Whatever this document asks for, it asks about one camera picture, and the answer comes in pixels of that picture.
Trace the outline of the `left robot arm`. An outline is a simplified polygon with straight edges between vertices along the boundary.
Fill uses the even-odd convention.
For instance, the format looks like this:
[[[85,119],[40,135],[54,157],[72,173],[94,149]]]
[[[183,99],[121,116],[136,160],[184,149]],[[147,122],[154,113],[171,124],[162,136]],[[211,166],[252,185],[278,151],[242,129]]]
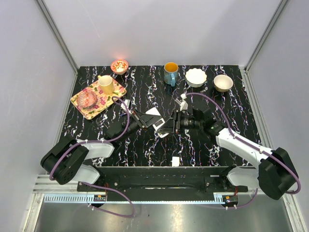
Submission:
[[[120,143],[139,129],[162,125],[162,116],[154,107],[146,113],[131,110],[126,124],[119,121],[110,124],[103,140],[78,140],[66,135],[41,159],[41,166],[50,174],[50,180],[60,185],[72,180],[87,182],[88,186],[99,191],[105,180],[99,171],[84,161],[93,158],[108,158]]]

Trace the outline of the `white battery cover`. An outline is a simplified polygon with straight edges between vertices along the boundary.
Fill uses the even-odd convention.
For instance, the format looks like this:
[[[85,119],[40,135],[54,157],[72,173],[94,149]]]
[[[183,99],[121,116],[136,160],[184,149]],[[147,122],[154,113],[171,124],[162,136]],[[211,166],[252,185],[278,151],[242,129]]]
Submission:
[[[172,165],[172,167],[179,167],[180,166],[180,158],[179,157],[172,157],[171,165]]]

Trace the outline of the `white remote control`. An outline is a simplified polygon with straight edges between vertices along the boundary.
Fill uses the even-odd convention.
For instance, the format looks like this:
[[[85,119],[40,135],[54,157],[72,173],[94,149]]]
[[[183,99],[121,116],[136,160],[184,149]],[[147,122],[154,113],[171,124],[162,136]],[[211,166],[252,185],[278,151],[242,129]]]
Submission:
[[[149,109],[148,111],[146,111],[146,114],[147,115],[159,116],[159,119],[153,124],[153,128],[157,132],[157,134],[160,138],[166,137],[168,135],[168,133],[158,132],[158,129],[165,124],[165,120],[162,118],[158,109],[156,107],[153,107],[153,108]]]

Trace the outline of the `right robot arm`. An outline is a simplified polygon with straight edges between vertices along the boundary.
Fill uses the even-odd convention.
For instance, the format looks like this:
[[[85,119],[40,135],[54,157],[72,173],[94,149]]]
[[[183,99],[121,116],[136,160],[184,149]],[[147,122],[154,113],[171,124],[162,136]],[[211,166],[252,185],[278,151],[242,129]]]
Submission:
[[[219,184],[224,191],[238,186],[261,189],[268,197],[278,200],[298,180],[298,174],[286,150],[258,145],[217,120],[209,111],[194,109],[191,115],[174,110],[171,117],[157,130],[159,133],[180,134],[196,130],[207,141],[225,148],[248,161],[251,168],[239,166],[225,169]]]

